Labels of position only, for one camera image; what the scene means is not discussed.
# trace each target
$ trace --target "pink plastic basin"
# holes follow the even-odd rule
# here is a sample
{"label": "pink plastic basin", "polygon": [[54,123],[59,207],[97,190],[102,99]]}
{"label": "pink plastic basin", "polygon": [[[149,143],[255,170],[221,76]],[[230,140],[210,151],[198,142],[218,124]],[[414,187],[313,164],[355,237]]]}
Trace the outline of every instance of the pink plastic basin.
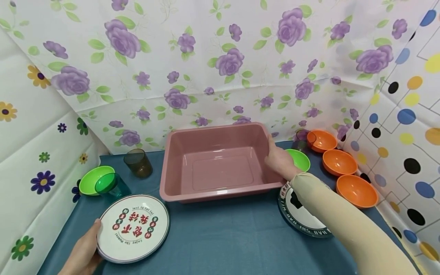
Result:
{"label": "pink plastic basin", "polygon": [[160,195],[201,202],[264,193],[285,180],[264,163],[269,152],[261,123],[177,130],[168,134]]}

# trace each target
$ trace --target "hand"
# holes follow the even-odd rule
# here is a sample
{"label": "hand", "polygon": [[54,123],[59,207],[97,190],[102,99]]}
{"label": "hand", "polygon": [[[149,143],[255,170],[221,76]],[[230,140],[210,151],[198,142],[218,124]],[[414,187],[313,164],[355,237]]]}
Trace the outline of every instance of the hand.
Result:
{"label": "hand", "polygon": [[275,145],[272,135],[268,135],[268,140],[269,155],[264,159],[267,166],[289,181],[302,172],[293,164],[291,155]]}
{"label": "hand", "polygon": [[92,275],[103,260],[96,251],[96,236],[101,228],[101,220],[96,219],[92,227],[82,236],[70,253],[59,275]]}

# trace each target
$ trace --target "polka dot wall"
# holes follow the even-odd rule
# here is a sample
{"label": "polka dot wall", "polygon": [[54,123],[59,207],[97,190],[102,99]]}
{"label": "polka dot wall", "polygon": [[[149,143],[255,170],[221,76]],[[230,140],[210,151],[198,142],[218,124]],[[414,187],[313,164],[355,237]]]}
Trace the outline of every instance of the polka dot wall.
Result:
{"label": "polka dot wall", "polygon": [[440,274],[440,4],[421,20],[343,149],[428,274]]}

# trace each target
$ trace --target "table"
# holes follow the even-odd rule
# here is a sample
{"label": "table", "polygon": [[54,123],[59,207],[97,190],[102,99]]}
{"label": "table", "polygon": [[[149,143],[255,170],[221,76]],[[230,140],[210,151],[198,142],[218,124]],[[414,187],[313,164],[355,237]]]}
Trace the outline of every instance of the table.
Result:
{"label": "table", "polygon": [[[280,142],[277,146],[288,149],[291,144]],[[160,198],[164,152],[147,155],[154,169],[148,179],[135,178],[124,164],[123,155],[101,156],[101,165],[114,167],[133,194],[145,193]],[[321,157],[321,154],[310,156],[309,172],[334,190],[336,177],[324,169]],[[272,190],[260,195],[193,204],[168,202],[171,226],[161,248],[133,264],[104,262],[95,274],[356,274],[355,262],[336,238],[312,238],[287,224],[278,209],[278,193],[279,190]],[[56,274],[75,242],[108,206],[99,196],[82,196],[38,274]],[[409,257],[377,209],[362,211]]]}

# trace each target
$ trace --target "beige sleeve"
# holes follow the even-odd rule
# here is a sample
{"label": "beige sleeve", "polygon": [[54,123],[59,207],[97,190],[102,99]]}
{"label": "beige sleeve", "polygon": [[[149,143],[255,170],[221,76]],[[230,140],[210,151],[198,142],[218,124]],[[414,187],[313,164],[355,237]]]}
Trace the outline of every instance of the beige sleeve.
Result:
{"label": "beige sleeve", "polygon": [[301,204],[341,241],[361,275],[416,275],[405,254],[365,214],[309,173],[290,182]]}

